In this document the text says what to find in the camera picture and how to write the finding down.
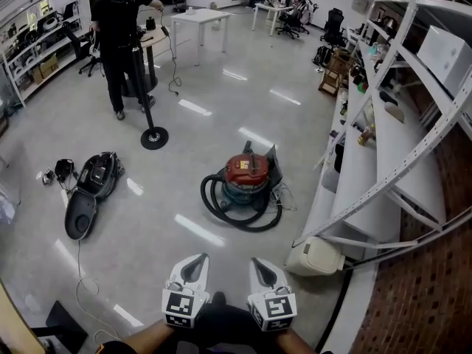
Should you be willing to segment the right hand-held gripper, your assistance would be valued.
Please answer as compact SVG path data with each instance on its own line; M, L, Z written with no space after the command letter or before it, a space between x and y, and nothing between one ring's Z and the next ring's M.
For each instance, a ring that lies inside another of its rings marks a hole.
M296 296L282 269L253 257L249 263L249 310L262 331L287 330L297 316Z

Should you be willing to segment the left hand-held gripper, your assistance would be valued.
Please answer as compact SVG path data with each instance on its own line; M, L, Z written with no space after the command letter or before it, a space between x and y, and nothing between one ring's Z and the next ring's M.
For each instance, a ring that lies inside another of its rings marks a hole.
M162 313L164 321L172 327L194 327L204 311L209 293L207 280L209 256L194 254L176 263L171 271L170 281L162 291Z

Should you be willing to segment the person's right forearm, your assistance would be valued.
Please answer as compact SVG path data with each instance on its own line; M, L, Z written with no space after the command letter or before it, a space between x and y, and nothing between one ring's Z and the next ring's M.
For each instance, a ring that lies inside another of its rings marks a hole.
M285 354L318 354L291 328L279 333L275 342Z

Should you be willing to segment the person's left forearm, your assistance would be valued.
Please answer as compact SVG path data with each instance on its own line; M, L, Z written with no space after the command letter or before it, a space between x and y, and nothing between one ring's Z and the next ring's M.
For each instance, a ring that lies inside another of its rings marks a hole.
M136 354L153 354L175 332L173 327L159 320L143 330L125 338L123 342Z

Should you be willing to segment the cream lidded bin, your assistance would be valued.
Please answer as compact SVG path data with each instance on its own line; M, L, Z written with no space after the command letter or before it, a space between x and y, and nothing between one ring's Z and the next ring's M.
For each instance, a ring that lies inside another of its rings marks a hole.
M344 267L345 256L341 251L320 237L308 237L302 244L293 247L284 269L301 276L330 276Z

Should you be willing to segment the person's black trousers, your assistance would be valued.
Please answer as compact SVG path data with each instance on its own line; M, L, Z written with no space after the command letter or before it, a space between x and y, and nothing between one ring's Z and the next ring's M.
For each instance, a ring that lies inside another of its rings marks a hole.
M273 333L264 333L252 315L230 305L210 305L191 330L177 330L169 354L285 354Z

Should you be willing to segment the person's black shirt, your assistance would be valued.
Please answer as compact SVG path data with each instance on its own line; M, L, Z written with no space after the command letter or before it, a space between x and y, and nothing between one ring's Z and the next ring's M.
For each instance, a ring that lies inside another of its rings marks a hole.
M123 341L108 341L101 344L95 354L137 354L137 352Z

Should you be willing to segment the dark grey box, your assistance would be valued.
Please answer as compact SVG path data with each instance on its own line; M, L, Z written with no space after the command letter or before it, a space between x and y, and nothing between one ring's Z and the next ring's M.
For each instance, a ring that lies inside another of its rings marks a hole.
M277 158L276 145L273 145L271 149L266 153L265 158L268 161L268 179L270 188L275 188L282 180L283 174L280 168L280 164Z

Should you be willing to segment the grey round bin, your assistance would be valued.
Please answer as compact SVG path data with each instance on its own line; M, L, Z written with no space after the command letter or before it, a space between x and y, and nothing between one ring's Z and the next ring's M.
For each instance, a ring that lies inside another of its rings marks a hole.
M322 186L332 193L337 193L339 176L340 172L335 167L327 167L322 175Z

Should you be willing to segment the white metal shelving unit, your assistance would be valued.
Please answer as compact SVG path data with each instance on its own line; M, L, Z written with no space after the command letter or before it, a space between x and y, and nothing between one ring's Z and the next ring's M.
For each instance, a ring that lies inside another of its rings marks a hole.
M313 206L302 235L343 249L397 254L413 250L472 221L472 202L446 208L440 148L454 131L472 145L472 70L451 96L417 57L430 26L463 39L472 48L472 0L374 0L356 44L352 66L338 93L336 114ZM354 82L369 88L359 93ZM384 110L379 92L396 99L398 122ZM358 137L375 123L376 141ZM344 146L337 193L322 186L334 167L335 146Z

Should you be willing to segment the black floor stand base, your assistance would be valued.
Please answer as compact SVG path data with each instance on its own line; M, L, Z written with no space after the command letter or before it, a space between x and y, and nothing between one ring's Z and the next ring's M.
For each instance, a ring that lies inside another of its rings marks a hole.
M31 331L38 338L54 336L70 354L78 354L89 336L58 300L52 306L45 325Z

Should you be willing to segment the black coat stand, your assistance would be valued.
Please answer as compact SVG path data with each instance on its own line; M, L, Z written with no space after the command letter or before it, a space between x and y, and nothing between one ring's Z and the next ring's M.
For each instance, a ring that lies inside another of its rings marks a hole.
M145 130L141 135L141 145L147 150L158 150L167 144L169 136L165 129L156 127L153 124L153 118L149 107L149 97L145 89L145 78L142 69L143 59L141 55L141 46L135 18L133 18L132 22L130 23L129 47L131 48L133 71L137 84L135 93L141 103L141 106L145 110L145 116L148 124L148 129Z

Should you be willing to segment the open black hard-shell backpack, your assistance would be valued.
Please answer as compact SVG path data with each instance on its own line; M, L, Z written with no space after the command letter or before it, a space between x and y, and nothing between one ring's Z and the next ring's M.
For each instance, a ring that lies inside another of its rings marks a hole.
M64 227L69 238L80 241L89 235L99 203L110 196L124 173L116 152L99 153L84 164L66 208Z

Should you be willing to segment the black headset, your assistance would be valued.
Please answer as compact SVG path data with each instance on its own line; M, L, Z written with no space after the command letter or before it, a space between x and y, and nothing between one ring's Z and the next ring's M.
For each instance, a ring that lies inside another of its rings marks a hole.
M71 159L58 160L55 165L54 173L60 183L64 183L67 179L70 179L71 176L75 179L78 177L74 162Z

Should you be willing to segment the amber drink bottle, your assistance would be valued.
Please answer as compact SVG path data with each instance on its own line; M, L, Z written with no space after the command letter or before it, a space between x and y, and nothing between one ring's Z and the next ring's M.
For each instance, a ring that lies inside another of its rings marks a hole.
M365 127L362 131L361 135L358 137L358 143L361 146L365 146L369 140L376 141L376 133L375 133L375 123L372 123Z

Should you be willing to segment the beige rounded object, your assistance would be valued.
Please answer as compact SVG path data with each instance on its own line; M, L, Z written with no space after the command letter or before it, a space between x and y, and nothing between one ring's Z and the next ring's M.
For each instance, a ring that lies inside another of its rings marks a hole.
M404 123L405 115L398 105L391 102L384 103L384 110L394 117L398 122Z

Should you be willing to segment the black soft backpack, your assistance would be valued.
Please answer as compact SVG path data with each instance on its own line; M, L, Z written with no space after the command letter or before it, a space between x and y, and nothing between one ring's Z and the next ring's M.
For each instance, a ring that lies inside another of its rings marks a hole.
M312 59L312 63L320 67L326 67L329 64L332 55L333 55L332 48L328 46L320 46L316 50L316 54L314 55Z

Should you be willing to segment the round wooden table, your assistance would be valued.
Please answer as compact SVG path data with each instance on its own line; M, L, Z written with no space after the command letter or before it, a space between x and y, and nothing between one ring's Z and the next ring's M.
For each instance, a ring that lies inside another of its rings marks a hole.
M141 45L143 53L145 54L143 63L145 65L145 88L146 92L151 92L158 84L156 76L156 67L154 64L153 46L162 42L167 36L161 28L156 26L155 29L147 31L141 38ZM136 97L131 80L124 79L122 84L122 96L123 97Z

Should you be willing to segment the cardboard box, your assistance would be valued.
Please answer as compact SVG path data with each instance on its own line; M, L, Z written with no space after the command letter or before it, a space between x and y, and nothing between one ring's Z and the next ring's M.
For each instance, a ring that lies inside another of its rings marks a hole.
M44 62L40 63L32 70L32 78L35 84L41 84L56 69L58 69L58 59L56 54L49 56Z

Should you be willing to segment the white rectangular table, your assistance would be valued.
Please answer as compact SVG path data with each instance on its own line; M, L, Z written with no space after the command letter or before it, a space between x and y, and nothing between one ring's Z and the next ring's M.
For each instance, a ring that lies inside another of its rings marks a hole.
M206 24L214 21L223 22L223 40L222 40L222 53L227 52L228 38L229 38L229 18L233 16L232 13L226 13L220 10L211 10L207 8L201 8L198 10L190 10L189 13L180 13L173 15L170 19L170 42L172 59L177 58L177 24L193 24L196 29L196 58L195 66L199 66L201 60L201 47L204 46L204 27Z
M269 20L270 17L272 17L271 29L270 29L270 36L272 36L274 34L275 26L276 26L276 23L277 23L277 20L278 20L279 16L282 13L288 12L290 9L291 9L290 7L283 7L283 6L273 7L273 6L270 6L270 5L263 4L263 3L256 3L255 6L254 6L254 13L253 13L251 30L255 31L255 27L256 27L256 23L257 23L257 15L258 15L260 10L264 10L264 11L267 12L267 20Z

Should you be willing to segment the black office chair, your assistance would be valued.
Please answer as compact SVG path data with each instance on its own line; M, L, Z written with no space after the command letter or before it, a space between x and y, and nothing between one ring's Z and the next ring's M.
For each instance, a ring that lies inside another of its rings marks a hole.
M305 25L311 22L313 11L317 8L318 6L311 0L294 0L294 5L281 14L278 20L280 26L276 28L276 33L278 35L285 33L292 39L299 38L301 32L309 34Z
M90 59L88 63L79 68L78 74L82 74L85 69L88 69L87 76L91 77L95 66L99 66L100 73L104 77L105 74L101 69L102 59L98 34L95 31L91 31L84 38L80 39L72 32L71 24L68 21L62 23L62 28L72 44L76 60Z
M331 46L345 47L347 40L343 37L344 29L341 24L344 20L343 12L333 8L328 12L328 19L324 26L324 35L320 37Z

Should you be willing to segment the white equipment shelving unit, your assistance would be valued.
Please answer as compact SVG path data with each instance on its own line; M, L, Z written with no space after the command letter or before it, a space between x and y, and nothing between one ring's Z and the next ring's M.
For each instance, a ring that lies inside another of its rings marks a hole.
M0 44L0 71L5 73L17 105L25 106L37 89L76 59L62 28L64 21L71 24L78 38L84 37L86 23L80 0L42 0L7 24L7 38ZM53 54L57 56L58 69L41 84L35 84L32 70Z

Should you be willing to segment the white cabinet box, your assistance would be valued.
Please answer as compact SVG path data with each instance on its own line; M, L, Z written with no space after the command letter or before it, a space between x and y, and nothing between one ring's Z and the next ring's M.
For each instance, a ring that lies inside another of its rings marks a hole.
M460 37L430 26L417 57L455 97L472 70L472 48Z

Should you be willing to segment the wooden frame stool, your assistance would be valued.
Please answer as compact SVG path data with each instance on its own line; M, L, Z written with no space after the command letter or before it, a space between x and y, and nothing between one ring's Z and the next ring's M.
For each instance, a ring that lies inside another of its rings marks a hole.
M319 90L336 97L352 66L352 60L345 49L336 49L324 68Z

